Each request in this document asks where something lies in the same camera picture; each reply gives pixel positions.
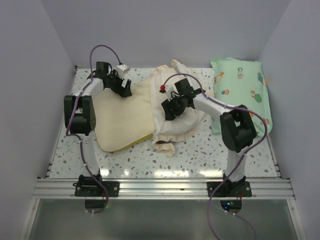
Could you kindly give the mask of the white pillowcase with cream ruffle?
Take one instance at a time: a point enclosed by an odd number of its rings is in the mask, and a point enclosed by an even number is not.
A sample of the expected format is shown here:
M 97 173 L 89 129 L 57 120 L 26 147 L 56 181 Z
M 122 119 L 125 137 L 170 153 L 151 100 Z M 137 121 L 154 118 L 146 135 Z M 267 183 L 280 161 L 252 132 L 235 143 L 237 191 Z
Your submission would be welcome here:
M 160 87 L 167 78 L 177 73 L 186 73 L 197 77 L 184 64 L 173 59 L 171 66 L 158 66 L 150 78 L 150 102 L 156 130 L 153 133 L 152 144 L 157 152 L 172 157 L 175 154 L 175 143 L 184 142 L 192 137 L 203 118 L 207 115 L 203 111 L 188 107 L 174 120 L 165 120 L 165 111 L 161 106 L 169 93 L 160 93 Z

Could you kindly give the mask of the cream yellow dotted pillow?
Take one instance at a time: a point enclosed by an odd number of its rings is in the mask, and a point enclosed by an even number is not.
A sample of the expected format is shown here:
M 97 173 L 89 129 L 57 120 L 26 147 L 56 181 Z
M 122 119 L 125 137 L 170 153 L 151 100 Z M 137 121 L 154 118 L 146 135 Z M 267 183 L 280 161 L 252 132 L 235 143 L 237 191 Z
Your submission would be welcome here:
M 93 99 L 95 135 L 105 152 L 118 152 L 149 139 L 156 131 L 152 113 L 150 82 L 131 86 L 132 96 L 122 98 L 109 89 Z

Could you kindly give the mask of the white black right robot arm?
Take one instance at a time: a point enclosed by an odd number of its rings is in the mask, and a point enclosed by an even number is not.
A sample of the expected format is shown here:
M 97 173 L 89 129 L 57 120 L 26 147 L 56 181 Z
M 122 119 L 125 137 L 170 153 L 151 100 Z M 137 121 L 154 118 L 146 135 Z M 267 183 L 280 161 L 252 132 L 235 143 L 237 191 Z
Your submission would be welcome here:
M 187 78 L 176 82 L 172 90 L 166 84 L 162 84 L 159 92 L 167 94 L 167 99 L 161 104 L 167 121 L 180 116 L 186 108 L 193 108 L 218 118 L 222 141 L 228 149 L 227 169 L 223 175 L 222 189 L 227 196 L 235 196 L 241 190 L 241 185 L 246 182 L 245 150 L 257 137 L 247 107 L 229 106 L 213 99 L 202 87 L 194 89 Z

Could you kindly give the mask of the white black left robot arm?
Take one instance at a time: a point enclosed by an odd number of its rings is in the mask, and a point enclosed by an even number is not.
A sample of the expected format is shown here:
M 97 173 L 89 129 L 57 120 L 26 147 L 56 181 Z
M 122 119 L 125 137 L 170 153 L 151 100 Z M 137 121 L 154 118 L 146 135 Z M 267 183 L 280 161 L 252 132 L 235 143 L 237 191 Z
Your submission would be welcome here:
M 82 174 L 76 186 L 79 188 L 85 184 L 87 192 L 95 197 L 103 193 L 104 184 L 94 150 L 93 137 L 97 119 L 93 100 L 105 89 L 111 90 L 122 98 L 132 96 L 132 81 L 124 79 L 125 73 L 129 70 L 130 67 L 123 63 L 112 68 L 110 63 L 98 61 L 84 86 L 63 99 L 65 135 L 76 137 L 79 144 Z

